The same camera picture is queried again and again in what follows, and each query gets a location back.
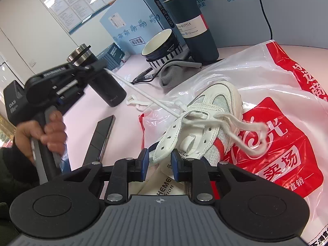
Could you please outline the person left hand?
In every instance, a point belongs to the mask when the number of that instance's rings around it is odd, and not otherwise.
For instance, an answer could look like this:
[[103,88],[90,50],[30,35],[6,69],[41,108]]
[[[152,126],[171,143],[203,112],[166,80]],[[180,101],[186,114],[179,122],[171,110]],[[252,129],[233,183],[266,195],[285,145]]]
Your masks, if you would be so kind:
[[52,153],[63,156],[66,148],[66,126],[63,116],[55,110],[49,115],[49,123],[44,128],[37,121],[28,121],[16,127],[15,145],[22,154],[34,163],[31,138],[40,141]]

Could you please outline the person left forearm sleeve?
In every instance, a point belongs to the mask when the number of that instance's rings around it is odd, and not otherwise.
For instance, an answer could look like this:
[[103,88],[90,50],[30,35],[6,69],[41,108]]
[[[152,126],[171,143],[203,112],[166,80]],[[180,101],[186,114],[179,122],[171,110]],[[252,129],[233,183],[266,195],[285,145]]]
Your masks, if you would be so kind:
[[18,235],[9,216],[12,202],[39,183],[30,138],[29,133],[17,132],[12,147],[1,148],[1,245]]

